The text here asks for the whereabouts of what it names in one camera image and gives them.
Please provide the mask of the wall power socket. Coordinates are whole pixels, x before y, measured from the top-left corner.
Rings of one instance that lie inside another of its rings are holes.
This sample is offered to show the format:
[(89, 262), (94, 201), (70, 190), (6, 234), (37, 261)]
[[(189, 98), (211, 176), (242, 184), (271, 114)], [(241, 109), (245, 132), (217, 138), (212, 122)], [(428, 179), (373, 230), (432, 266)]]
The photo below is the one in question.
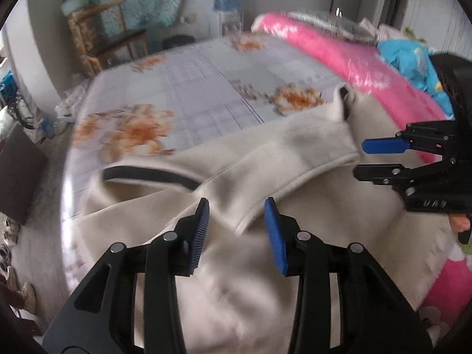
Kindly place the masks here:
[(191, 25), (197, 20), (197, 15), (196, 13), (188, 14), (188, 15), (183, 15), (180, 18), (180, 22), (182, 25)]

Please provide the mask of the white sneaker pair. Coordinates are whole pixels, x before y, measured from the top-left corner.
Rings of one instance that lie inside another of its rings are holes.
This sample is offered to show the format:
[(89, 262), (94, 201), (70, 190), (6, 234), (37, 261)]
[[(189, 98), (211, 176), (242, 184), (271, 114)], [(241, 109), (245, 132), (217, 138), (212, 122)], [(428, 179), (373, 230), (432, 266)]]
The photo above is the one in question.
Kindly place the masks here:
[(21, 224), (7, 217), (1, 224), (1, 263), (10, 265), (11, 249), (18, 243)]

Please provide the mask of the dark low cabinet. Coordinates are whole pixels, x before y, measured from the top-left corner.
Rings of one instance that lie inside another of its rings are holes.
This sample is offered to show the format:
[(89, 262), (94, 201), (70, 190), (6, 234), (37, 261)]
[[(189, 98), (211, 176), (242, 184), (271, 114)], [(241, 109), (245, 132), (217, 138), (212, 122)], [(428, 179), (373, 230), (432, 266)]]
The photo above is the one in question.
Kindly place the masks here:
[(1, 213), (25, 224), (48, 157), (15, 125), (1, 149)]

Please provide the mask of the white plastic bag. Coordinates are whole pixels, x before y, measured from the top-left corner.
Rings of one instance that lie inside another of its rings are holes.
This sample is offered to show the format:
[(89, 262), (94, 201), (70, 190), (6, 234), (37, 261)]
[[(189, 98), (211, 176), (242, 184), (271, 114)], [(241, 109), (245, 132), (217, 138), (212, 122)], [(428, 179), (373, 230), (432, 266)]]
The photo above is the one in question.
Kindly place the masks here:
[(87, 94), (90, 85), (90, 79), (85, 78), (75, 87), (65, 92), (65, 98), (55, 106), (55, 112), (58, 118), (76, 118), (82, 101)]

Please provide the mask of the grey patterned pillow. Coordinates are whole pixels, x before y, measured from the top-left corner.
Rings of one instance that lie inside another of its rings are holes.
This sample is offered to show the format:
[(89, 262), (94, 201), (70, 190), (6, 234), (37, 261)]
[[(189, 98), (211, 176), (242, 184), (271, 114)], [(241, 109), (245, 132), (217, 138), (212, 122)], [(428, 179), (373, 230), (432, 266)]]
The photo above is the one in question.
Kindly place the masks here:
[(374, 45), (377, 41), (368, 30), (348, 18), (322, 11), (290, 11), (286, 15), (343, 41), (365, 45)]

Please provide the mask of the wooden chair black seat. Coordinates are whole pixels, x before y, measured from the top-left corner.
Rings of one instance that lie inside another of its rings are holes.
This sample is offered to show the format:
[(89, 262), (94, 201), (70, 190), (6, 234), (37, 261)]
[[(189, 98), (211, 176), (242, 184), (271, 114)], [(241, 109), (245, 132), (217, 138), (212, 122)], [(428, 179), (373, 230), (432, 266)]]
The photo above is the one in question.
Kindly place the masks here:
[[(73, 43), (86, 72), (94, 77), (106, 68), (106, 63), (117, 50), (126, 48), (131, 60), (136, 58), (131, 44), (140, 42), (145, 56), (149, 55), (145, 29), (128, 29), (122, 5), (126, 0), (114, 0), (99, 5), (88, 5), (67, 16)], [(117, 9), (119, 32), (114, 35), (101, 33), (103, 24), (99, 16), (107, 10)]]

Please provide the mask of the beige zip jacket black trim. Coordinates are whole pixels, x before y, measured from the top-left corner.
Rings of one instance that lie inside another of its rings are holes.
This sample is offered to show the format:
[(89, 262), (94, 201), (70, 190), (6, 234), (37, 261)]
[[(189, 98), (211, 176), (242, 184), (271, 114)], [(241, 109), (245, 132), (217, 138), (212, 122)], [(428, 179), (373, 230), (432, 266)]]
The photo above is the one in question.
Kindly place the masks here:
[(115, 242), (143, 245), (210, 203), (199, 267), (178, 278), (189, 353), (285, 353), (297, 284), (275, 267), (263, 222), (265, 199), (330, 245), (366, 247), (417, 309), (454, 243), (446, 216), (407, 213), (389, 187), (354, 178), (357, 163), (420, 163), (414, 152), (362, 155), (368, 138), (398, 128), (371, 95), (308, 109), (170, 157), (128, 157), (121, 166), (161, 169), (196, 186), (106, 180), (93, 175), (73, 224), (73, 243), (91, 267)]

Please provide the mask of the teal plastic basin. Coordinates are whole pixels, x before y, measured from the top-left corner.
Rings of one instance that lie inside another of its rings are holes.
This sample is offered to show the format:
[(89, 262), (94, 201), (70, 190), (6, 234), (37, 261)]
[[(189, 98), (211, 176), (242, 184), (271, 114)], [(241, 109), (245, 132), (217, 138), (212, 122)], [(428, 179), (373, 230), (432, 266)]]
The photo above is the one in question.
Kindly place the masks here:
[(66, 0), (60, 6), (61, 11), (65, 17), (69, 16), (76, 10), (80, 10), (83, 7), (87, 6), (90, 3), (90, 0)]

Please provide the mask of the pink floral fleece blanket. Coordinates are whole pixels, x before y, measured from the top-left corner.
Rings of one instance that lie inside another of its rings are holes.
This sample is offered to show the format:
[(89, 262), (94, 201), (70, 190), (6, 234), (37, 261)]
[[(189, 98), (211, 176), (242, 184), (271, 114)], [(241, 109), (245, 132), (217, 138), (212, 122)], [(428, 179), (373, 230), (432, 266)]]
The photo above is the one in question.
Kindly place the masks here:
[[(397, 125), (436, 119), (439, 114), (444, 114), (429, 94), (412, 86), (380, 56), (379, 42), (409, 39), (397, 30), (390, 28), (382, 32), (363, 19), (360, 27), (368, 30), (377, 41), (374, 45), (358, 44), (326, 35), (286, 14), (261, 14), (250, 29), (254, 33), (264, 32), (287, 41), (361, 92), (373, 94)], [(434, 67), (438, 59), (439, 56), (430, 50)], [(458, 240), (419, 309), (422, 322), (426, 323), (435, 343), (458, 326), (471, 301), (471, 223), (465, 216), (451, 216), (450, 224), (457, 232)]]

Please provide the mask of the blue bicycle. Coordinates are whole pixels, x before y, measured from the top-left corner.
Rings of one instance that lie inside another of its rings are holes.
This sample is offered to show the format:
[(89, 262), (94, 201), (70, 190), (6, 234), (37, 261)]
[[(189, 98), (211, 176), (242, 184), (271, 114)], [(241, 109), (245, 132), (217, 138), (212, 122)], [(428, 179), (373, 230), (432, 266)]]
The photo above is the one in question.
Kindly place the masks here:
[(24, 129), (35, 129), (35, 117), (19, 90), (11, 71), (1, 80), (1, 100), (6, 104), (10, 116)]

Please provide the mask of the cyan cartoon clothing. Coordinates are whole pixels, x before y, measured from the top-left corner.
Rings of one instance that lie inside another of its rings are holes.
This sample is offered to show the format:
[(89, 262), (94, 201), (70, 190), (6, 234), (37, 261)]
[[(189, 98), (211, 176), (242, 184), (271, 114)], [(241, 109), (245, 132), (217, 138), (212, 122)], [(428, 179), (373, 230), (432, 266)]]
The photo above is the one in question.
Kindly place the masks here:
[(388, 39), (377, 44), (385, 63), (395, 68), (416, 89), (431, 96), (448, 119), (454, 118), (450, 98), (430, 60), (430, 50), (409, 39)]

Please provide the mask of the person in maroon trousers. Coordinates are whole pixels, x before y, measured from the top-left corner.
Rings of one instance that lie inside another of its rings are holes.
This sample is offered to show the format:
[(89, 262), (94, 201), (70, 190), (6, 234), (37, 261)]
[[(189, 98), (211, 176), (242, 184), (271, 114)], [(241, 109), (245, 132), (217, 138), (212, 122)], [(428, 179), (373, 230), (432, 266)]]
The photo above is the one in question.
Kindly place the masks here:
[(7, 267), (7, 276), (1, 274), (1, 297), (10, 307), (35, 314), (35, 289), (30, 283), (25, 283), (19, 289), (16, 271), (12, 266)]

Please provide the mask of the black small stool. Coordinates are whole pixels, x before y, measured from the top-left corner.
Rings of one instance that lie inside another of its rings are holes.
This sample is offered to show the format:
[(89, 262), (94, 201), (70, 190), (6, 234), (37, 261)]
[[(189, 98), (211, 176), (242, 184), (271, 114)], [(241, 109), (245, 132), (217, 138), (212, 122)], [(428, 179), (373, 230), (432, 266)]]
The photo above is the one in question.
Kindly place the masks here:
[(190, 45), (195, 42), (195, 37), (191, 35), (173, 35), (162, 41), (162, 49), (169, 50), (180, 46)]

